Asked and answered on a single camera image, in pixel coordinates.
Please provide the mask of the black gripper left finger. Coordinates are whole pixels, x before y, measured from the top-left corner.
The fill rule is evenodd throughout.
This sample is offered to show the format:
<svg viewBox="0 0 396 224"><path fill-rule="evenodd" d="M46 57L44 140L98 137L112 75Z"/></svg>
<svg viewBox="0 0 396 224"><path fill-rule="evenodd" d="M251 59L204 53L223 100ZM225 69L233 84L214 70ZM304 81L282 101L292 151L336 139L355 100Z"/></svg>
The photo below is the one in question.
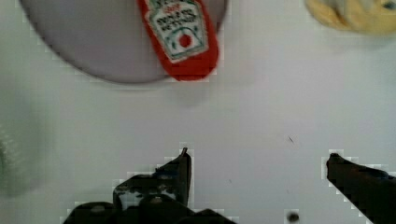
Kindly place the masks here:
<svg viewBox="0 0 396 224"><path fill-rule="evenodd" d="M148 175L134 175L113 189L113 201L82 203L64 224L236 224L211 210L188 207L191 156L181 153Z"/></svg>

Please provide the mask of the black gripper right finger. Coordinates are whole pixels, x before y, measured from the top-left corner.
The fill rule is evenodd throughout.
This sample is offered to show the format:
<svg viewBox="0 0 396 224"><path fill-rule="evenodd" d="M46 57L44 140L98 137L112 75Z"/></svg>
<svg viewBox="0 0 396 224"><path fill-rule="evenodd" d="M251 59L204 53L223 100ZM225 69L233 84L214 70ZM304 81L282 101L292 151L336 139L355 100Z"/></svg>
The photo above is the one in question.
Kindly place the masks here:
<svg viewBox="0 0 396 224"><path fill-rule="evenodd" d="M396 183L389 173L331 153L327 179L373 224L395 224Z"/></svg>

